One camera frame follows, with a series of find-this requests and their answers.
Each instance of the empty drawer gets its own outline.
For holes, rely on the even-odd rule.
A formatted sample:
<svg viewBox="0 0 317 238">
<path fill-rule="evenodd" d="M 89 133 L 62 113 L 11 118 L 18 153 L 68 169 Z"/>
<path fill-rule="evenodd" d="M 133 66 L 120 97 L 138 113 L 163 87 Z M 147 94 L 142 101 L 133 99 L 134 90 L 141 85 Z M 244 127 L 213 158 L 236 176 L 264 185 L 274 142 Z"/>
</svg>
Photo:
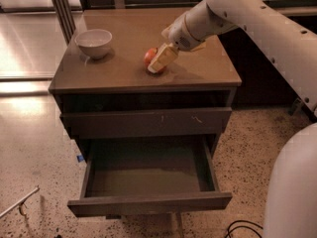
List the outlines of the empty drawer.
<svg viewBox="0 0 317 238">
<path fill-rule="evenodd" d="M 204 136 L 94 140 L 77 216 L 224 209 Z"/>
</svg>

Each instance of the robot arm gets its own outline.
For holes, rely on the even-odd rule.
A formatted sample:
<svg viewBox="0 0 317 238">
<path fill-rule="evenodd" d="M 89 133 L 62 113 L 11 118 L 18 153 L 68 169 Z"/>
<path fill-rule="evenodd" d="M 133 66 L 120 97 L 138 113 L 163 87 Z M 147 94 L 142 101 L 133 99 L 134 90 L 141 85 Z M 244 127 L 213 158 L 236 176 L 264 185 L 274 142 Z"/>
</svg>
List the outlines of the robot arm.
<svg viewBox="0 0 317 238">
<path fill-rule="evenodd" d="M 317 116 L 317 36 L 262 0 L 203 0 L 163 31 L 170 44 L 159 48 L 148 69 L 156 72 L 175 60 L 178 51 L 192 51 L 209 36 L 235 26 L 249 35 Z"/>
<path fill-rule="evenodd" d="M 295 134 L 270 176 L 264 238 L 314 238 L 317 234 L 317 123 Z"/>
</svg>

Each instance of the dark wooden cabinet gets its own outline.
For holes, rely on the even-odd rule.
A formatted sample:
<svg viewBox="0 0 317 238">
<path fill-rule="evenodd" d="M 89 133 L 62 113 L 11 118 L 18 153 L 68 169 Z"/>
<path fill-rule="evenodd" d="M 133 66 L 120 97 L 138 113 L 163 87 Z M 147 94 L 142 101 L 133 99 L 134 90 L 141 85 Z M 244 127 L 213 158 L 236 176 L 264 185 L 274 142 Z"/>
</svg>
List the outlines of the dark wooden cabinet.
<svg viewBox="0 0 317 238">
<path fill-rule="evenodd" d="M 83 55 L 71 41 L 50 93 L 86 174 L 78 217 L 223 209 L 212 156 L 241 80 L 217 37 L 156 76 L 143 55 L 185 9 L 86 11 L 76 33 L 112 32 L 112 54 Z"/>
</svg>

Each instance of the apple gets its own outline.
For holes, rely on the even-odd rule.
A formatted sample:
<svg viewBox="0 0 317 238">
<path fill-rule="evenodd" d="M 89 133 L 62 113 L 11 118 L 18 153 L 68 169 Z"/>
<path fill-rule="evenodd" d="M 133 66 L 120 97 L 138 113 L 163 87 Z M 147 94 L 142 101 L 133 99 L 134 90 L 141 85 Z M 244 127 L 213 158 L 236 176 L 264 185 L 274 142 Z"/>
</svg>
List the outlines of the apple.
<svg viewBox="0 0 317 238">
<path fill-rule="evenodd" d="M 150 48 L 144 57 L 144 64 L 146 66 L 146 69 L 148 69 L 148 66 L 150 65 L 151 61 L 153 58 L 157 55 L 158 53 L 158 48 Z M 166 69 L 166 66 L 157 71 L 157 74 L 163 73 Z"/>
</svg>

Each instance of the bowl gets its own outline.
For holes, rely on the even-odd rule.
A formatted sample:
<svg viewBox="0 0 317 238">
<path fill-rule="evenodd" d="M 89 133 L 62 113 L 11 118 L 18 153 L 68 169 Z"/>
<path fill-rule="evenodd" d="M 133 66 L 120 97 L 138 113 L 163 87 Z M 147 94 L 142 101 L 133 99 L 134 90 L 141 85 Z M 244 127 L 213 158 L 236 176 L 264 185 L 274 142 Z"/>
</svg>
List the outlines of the bowl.
<svg viewBox="0 0 317 238">
<path fill-rule="evenodd" d="M 100 60 L 110 51 L 112 34 L 102 29 L 92 29 L 80 33 L 75 38 L 75 43 L 80 50 L 94 60 Z"/>
</svg>

